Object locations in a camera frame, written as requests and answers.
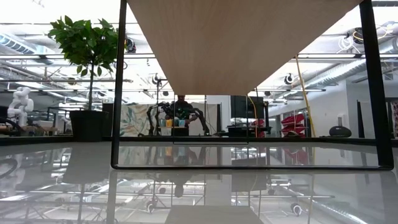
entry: black legged robot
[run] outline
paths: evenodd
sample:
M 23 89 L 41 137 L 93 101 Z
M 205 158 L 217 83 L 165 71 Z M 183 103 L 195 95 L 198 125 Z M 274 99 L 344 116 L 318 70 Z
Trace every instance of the black legged robot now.
M 161 102 L 157 105 L 154 106 L 150 106 L 148 111 L 147 111 L 147 116 L 148 116 L 148 120 L 149 120 L 149 133 L 148 136 L 153 136 L 154 135 L 154 124 L 152 122 L 152 116 L 150 115 L 150 112 L 155 109 L 160 107 L 163 112 L 169 116 L 170 118 L 174 118 L 174 116 L 178 117 L 178 118 L 183 118 L 184 115 L 188 114 L 194 114 L 196 115 L 199 120 L 200 123 L 203 127 L 203 132 L 205 133 L 205 136 L 209 136 L 210 135 L 210 130 L 208 128 L 208 126 L 206 125 L 206 120 L 205 117 L 203 116 L 203 112 L 201 110 L 199 110 L 198 108 L 193 108 L 193 109 L 178 109 L 178 111 L 176 111 L 174 113 L 174 108 L 171 108 L 170 103 L 166 103 L 166 102 Z M 160 136 L 160 130 L 159 130 L 159 113 L 161 112 L 161 110 L 157 110 L 156 115 L 155 115 L 155 119 L 156 119 L 156 136 Z

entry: ceiling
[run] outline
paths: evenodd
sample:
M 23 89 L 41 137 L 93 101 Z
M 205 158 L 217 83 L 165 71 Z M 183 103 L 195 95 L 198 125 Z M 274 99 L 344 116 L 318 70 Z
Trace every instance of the ceiling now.
M 44 50 L 48 54 L 60 53 L 58 45 L 52 39 L 47 37 L 47 32 L 51 29 L 49 22 L 59 19 L 60 16 L 67 15 L 74 21 L 79 19 L 91 19 L 93 22 L 97 22 L 98 19 L 104 18 L 115 27 L 118 26 L 119 19 L 119 1 L 115 0 L 8 0 L 2 1 L 1 8 L 3 10 L 2 13 L 0 13 L 0 34 L 11 35 L 26 41 L 28 44 L 42 45 L 46 47 Z M 376 24 L 383 26 L 389 21 L 398 21 L 398 14 L 396 11 L 396 7 L 375 7 L 374 14 Z M 136 43 L 137 53 L 152 53 L 152 50 L 130 9 L 127 9 L 126 22 L 127 36 L 133 39 Z M 363 52 L 362 45 L 353 44 L 353 47 L 350 47 L 347 50 L 342 50 L 341 46 L 339 46 L 339 42 L 341 43 L 346 33 L 348 31 L 352 31 L 356 27 L 361 27 L 359 7 L 356 7 L 347 13 L 323 35 L 304 48 L 301 53 L 335 54 L 339 52 L 343 54 L 352 52 L 356 53 L 357 50 Z M 380 37 L 384 36 L 380 39 L 380 42 L 384 39 L 387 40 L 388 37 L 394 36 L 398 31 L 395 24 L 388 26 L 388 29 L 378 28 L 378 35 Z M 10 55 L 18 53 L 4 47 L 0 47 L 0 54 Z M 76 66 L 69 66 L 68 63 L 63 60 L 52 61 L 54 66 L 47 67 L 47 74 L 53 74 L 52 78 L 80 78 L 76 75 Z M 23 62 L 20 60 L 8 60 L 7 62 L 22 66 L 24 69 L 35 73 L 45 73 L 44 65 L 33 60 Z M 128 103 L 154 103 L 156 101 L 156 92 L 149 91 L 144 93 L 143 89 L 156 89 L 156 85 L 152 83 L 152 79 L 155 77 L 155 74 L 159 78 L 165 78 L 157 60 L 155 58 L 148 60 L 125 59 L 125 62 L 128 66 L 124 71 L 123 78 L 130 79 L 133 82 L 124 82 L 123 88 L 136 90 L 135 92 L 124 92 L 123 97 L 125 101 Z M 330 65 L 333 65 L 333 63 L 306 62 L 300 63 L 300 70 L 305 76 L 306 73 L 318 71 L 323 68 L 327 68 Z M 286 63 L 284 66 L 279 68 L 278 71 L 270 75 L 267 80 L 264 80 L 258 88 L 288 88 L 289 86 L 284 83 L 284 77 L 288 73 L 292 73 L 297 77 L 297 66 L 295 63 Z M 100 78 L 114 78 L 114 74 L 105 74 Z M 76 86 L 70 86 L 64 83 L 62 85 L 65 85 L 65 88 L 88 88 L 88 83 L 79 83 Z M 114 83 L 95 83 L 94 88 L 113 89 Z M 162 93 L 160 93 L 160 98 L 162 100 L 173 100 L 174 93 L 171 91 L 170 85 L 163 83 L 162 88 L 163 90 L 169 91 L 169 96 L 162 96 Z M 191 99 L 192 101 L 203 101 L 204 96 L 187 96 L 187 99 Z

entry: white robot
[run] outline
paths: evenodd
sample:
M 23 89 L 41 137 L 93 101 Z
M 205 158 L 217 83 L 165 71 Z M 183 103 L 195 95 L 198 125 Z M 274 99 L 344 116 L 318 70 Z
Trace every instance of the white robot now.
M 33 100 L 29 99 L 28 94 L 30 93 L 29 87 L 19 87 L 14 92 L 12 103 L 8 106 L 7 116 L 12 120 L 16 120 L 18 117 L 18 125 L 26 126 L 27 112 L 33 111 Z

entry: reflective floor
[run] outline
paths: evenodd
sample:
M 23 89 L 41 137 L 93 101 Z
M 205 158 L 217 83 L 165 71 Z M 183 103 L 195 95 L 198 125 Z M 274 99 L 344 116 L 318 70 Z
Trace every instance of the reflective floor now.
M 112 170 L 110 142 L 0 147 L 0 223 L 397 223 L 396 169 L 383 172 Z M 375 166 L 339 144 L 173 146 L 124 142 L 129 166 Z

